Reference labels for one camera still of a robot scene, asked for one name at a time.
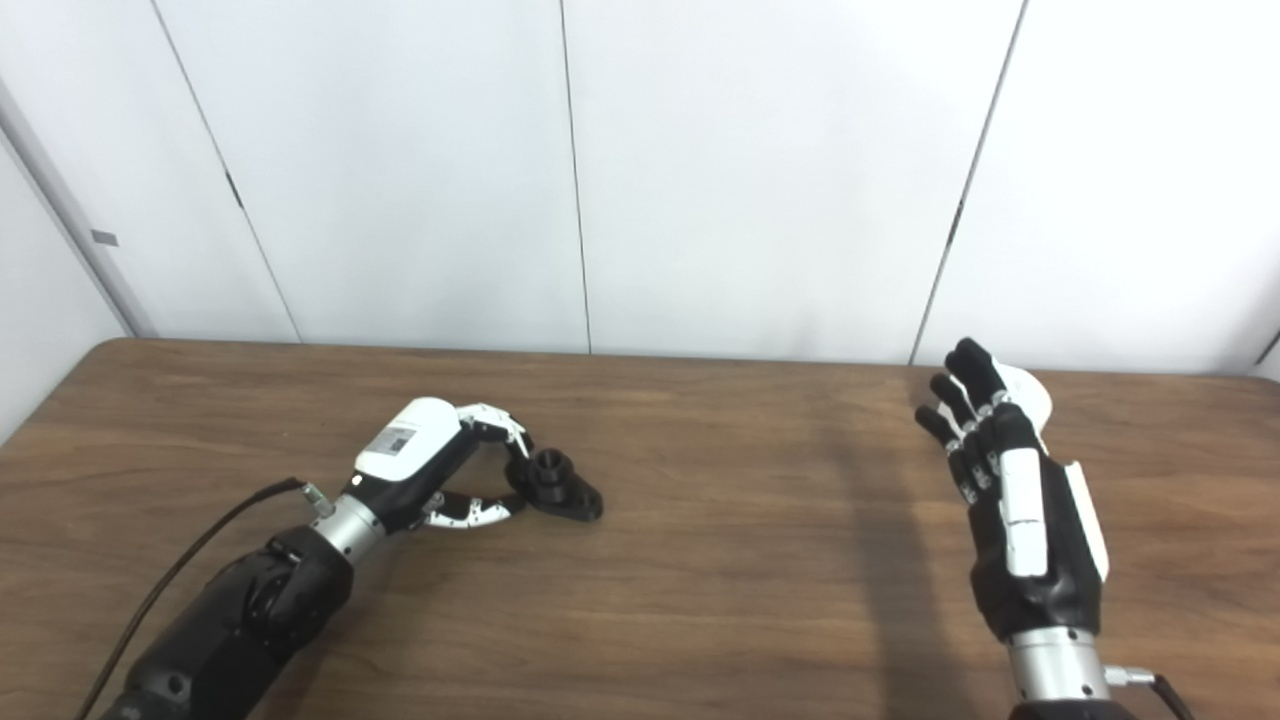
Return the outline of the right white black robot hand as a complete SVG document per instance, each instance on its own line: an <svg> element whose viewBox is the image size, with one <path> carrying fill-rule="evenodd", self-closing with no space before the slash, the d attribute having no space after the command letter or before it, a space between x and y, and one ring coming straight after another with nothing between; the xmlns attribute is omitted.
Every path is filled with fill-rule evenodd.
<svg viewBox="0 0 1280 720"><path fill-rule="evenodd" d="M1000 641L1064 626L1102 626L1110 561L1084 471L1060 462L1044 428L1053 402L1029 372L960 340L929 382L916 424L942 447L966 505L972 592Z"/></svg>

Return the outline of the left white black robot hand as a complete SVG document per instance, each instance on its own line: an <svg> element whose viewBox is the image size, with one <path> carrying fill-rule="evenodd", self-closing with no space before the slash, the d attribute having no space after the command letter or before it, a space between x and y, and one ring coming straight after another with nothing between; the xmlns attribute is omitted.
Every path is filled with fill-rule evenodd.
<svg viewBox="0 0 1280 720"><path fill-rule="evenodd" d="M506 410L416 398L358 454L342 495L364 505L384 536L506 521L527 509L520 495L477 497L445 489L484 443L503 446L518 465L531 457L529 433Z"/></svg>

